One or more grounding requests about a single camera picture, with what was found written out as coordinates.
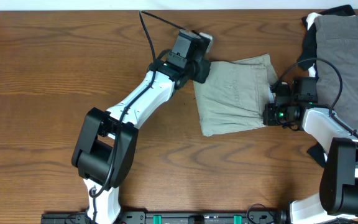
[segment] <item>white arm segment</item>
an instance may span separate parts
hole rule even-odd
[[[88,192],[96,187],[96,191],[99,192],[101,185],[93,182],[90,179],[84,179]],[[110,188],[109,191],[103,191],[103,193],[96,198],[96,223],[98,224],[112,224],[118,217],[121,206],[118,202],[118,190],[117,188]],[[89,209],[86,215],[92,220],[93,219],[93,198],[89,197]]]
[[[290,216],[291,223],[294,224],[322,223],[335,218],[357,218],[354,215],[327,215],[327,212],[321,206],[319,194],[292,202],[290,205]]]
[[[146,86],[150,83],[153,76],[153,71],[146,74],[143,82],[116,106],[107,109],[110,116],[119,120],[121,113],[125,106],[135,98]],[[156,72],[155,80],[151,88],[149,88],[128,110],[124,117],[123,123],[131,122],[135,128],[139,129],[147,118],[157,109],[162,103],[168,101],[175,89],[175,83],[169,79],[168,76]]]
[[[349,138],[358,141],[356,137],[351,136],[348,131],[329,117],[329,109],[326,108],[306,110],[302,128],[322,145],[326,154],[329,152],[333,138]],[[355,177],[358,177],[358,168],[355,169]],[[290,216],[291,223],[294,224],[322,223],[335,218],[356,218],[354,215],[328,215],[321,206],[319,194],[292,202],[290,204]]]
[[[135,98],[146,86],[150,83],[153,77],[153,71],[146,73],[146,77],[143,82],[116,106],[107,109],[110,112],[110,116],[119,120],[122,111],[128,103]],[[168,76],[156,72],[154,83],[139,99],[128,110],[127,114],[123,119],[123,123],[131,122],[135,128],[139,129],[146,119],[157,109],[162,103],[168,101],[175,89],[175,83],[169,79]],[[115,135],[109,134],[110,138],[115,139]],[[98,192],[101,186],[92,180],[84,179],[85,185],[89,190],[96,187]],[[117,219],[121,206],[118,202],[118,191],[117,188],[110,188],[110,190],[103,191],[103,193],[96,199],[96,223],[98,224],[112,224]],[[93,199],[89,198],[89,209],[87,216],[92,220],[93,218]]]
[[[327,108],[307,109],[303,117],[302,128],[322,145],[327,154],[333,138],[349,138],[358,141],[356,137],[351,136],[348,131],[329,117]]]

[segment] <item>black cloth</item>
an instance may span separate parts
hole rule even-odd
[[[319,12],[318,14],[321,15],[337,15],[337,16],[354,16],[356,13],[354,12],[351,5],[345,5],[345,6],[339,6],[332,9],[327,9],[323,12]],[[305,28],[308,28],[308,23],[306,21],[307,16],[302,18],[302,23],[305,26]],[[303,39],[302,43],[302,54],[298,58],[298,62],[311,58],[311,57],[317,57],[317,43],[316,43],[316,25],[313,24],[310,29],[307,31],[305,38]],[[316,61],[310,60],[303,62],[299,64],[299,67],[301,67],[304,71],[309,69],[313,66],[313,64],[316,63]]]
[[[307,152],[322,168],[326,167],[326,158],[324,157],[324,149],[320,143],[311,146]]]

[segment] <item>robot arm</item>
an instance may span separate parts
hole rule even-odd
[[[212,43],[213,38],[208,34],[180,30],[173,50],[167,51],[166,61],[163,62],[159,57],[155,64],[150,64],[143,82],[129,96],[106,111],[93,108],[88,112],[71,163],[78,168],[88,191],[96,189],[97,192],[101,190],[108,176],[109,167],[114,166],[108,189],[97,198],[89,196],[88,219],[95,219],[93,221],[99,224],[114,223],[121,212],[118,202],[119,186],[131,168],[140,127],[189,79],[205,82],[211,62],[204,59],[204,55],[209,52]],[[152,81],[154,70],[153,84],[138,97]],[[136,97],[138,99],[130,105],[122,123],[119,124],[124,108]],[[119,125],[120,135],[119,139],[116,139]],[[117,152],[114,161],[110,159],[113,147],[100,141],[98,136],[115,139]]]
[[[335,113],[330,115],[328,107],[316,104],[315,78],[296,78],[291,90],[287,84],[280,83],[273,92],[275,103],[265,105],[264,125],[306,131],[328,155],[319,193],[290,204],[291,223],[357,218],[358,138],[344,127],[347,125]]]

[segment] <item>wooden table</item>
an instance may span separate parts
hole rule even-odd
[[[213,35],[212,60],[269,53],[281,74],[301,52],[300,18],[310,12],[154,13]],[[157,53],[173,47],[175,28],[145,21]],[[44,212],[88,206],[70,162],[85,114],[125,98],[151,61],[137,11],[0,12],[0,223],[39,223]],[[306,153],[315,143],[281,127],[204,137],[189,82],[140,130],[121,205],[285,208],[319,189],[323,169]]]

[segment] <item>gray cloth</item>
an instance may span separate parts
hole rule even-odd
[[[269,84],[277,80],[270,56],[212,62],[204,84],[194,82],[201,130],[205,136],[263,126]]]
[[[335,112],[358,131],[358,16],[320,16],[315,23],[317,56],[334,64],[343,80]],[[319,103],[331,105],[339,91],[338,77],[324,62],[317,61],[317,71]]]

